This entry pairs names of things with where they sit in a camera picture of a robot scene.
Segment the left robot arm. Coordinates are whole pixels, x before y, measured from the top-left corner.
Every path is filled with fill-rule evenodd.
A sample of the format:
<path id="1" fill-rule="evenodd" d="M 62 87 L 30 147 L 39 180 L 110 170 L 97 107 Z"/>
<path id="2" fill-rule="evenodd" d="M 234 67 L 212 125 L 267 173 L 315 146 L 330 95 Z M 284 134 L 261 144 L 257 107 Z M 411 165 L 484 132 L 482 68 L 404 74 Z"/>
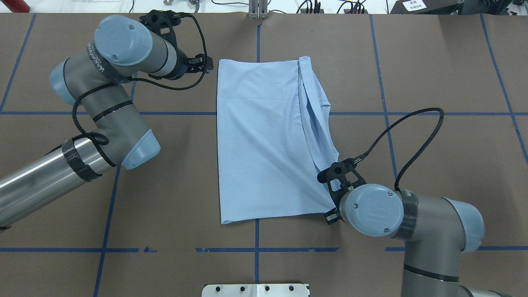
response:
<path id="1" fill-rule="evenodd" d="M 50 74 L 50 85 L 72 106 L 79 134 L 1 180 L 1 231 L 72 190 L 95 181 L 118 165 L 132 170 L 160 152 L 124 85 L 144 81 L 166 90 L 162 79 L 177 80 L 214 69 L 196 17 L 152 10 L 139 21 L 110 15 L 94 39 Z"/>

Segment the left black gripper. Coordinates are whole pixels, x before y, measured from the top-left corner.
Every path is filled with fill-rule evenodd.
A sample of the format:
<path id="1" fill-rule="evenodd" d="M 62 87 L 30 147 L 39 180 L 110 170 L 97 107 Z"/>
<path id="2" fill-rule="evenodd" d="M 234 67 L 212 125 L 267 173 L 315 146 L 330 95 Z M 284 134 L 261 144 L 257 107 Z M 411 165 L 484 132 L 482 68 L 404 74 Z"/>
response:
<path id="1" fill-rule="evenodd" d="M 183 51 L 177 49 L 177 79 L 187 73 L 209 73 L 213 70 L 213 59 L 204 53 L 189 58 Z"/>

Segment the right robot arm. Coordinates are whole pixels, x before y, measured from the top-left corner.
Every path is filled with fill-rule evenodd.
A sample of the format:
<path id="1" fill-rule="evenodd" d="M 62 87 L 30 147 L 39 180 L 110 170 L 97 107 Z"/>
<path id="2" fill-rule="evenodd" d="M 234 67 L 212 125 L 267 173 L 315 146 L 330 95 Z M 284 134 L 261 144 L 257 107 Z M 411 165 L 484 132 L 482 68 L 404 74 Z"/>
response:
<path id="1" fill-rule="evenodd" d="M 379 184 L 329 192 L 335 208 L 325 214 L 328 224 L 343 220 L 364 235 L 404 241 L 402 297 L 507 296 L 460 284 L 461 255 L 477 250 L 485 233 L 473 205 Z"/>

